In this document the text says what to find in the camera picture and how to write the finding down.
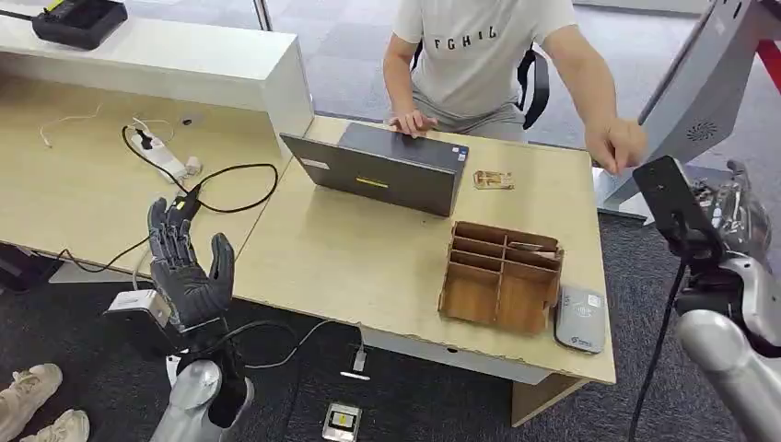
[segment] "gray laptop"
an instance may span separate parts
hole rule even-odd
[[[351,123],[338,145],[281,134],[320,186],[450,216],[469,148]]]

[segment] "black glove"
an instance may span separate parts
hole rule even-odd
[[[149,208],[152,279],[183,327],[220,317],[233,297],[234,252],[222,233],[212,237],[212,269],[198,264],[190,242],[190,220],[164,198]]]

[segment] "robot finger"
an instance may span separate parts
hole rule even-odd
[[[182,265],[193,265],[198,263],[195,256],[195,249],[190,240],[190,220],[185,219],[179,227],[179,235],[176,238],[177,252],[182,260]]]

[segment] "beige sneaker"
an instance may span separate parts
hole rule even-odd
[[[82,411],[68,410],[35,436],[27,436],[19,442],[87,442],[89,420]]]
[[[14,382],[0,391],[0,442],[8,442],[18,436],[61,383],[63,372],[54,364],[14,372]]]

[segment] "office chair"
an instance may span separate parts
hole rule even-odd
[[[421,41],[417,45],[417,50],[413,58],[413,66],[411,71],[417,67],[417,60],[420,57],[420,53],[423,51],[423,42]],[[531,104],[529,110],[525,112],[526,118],[523,123],[523,129],[529,130],[531,126],[537,122],[548,106],[548,98],[551,96],[551,84],[548,78],[548,61],[539,52],[534,51],[534,48],[529,48],[526,54],[523,56],[523,60],[520,61],[518,66],[518,82],[520,83],[520,97],[519,102],[515,105],[523,112],[524,106],[526,106],[526,93],[529,90],[529,69],[534,64],[534,93],[531,98]]]

